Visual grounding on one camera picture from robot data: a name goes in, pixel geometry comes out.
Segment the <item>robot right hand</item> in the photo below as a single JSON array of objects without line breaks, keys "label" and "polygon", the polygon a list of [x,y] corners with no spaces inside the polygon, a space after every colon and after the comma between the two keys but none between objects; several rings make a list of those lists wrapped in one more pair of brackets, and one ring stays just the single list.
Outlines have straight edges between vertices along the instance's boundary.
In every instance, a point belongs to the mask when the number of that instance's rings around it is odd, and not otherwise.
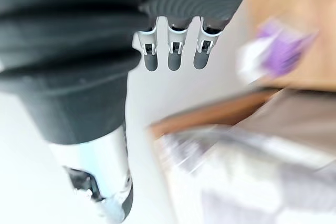
[{"label": "robot right hand", "polygon": [[1,91],[20,98],[75,191],[108,223],[132,208],[128,73],[140,60],[157,69],[157,19],[167,19],[173,71],[192,19],[201,19],[194,67],[203,69],[242,1],[1,0]]}]

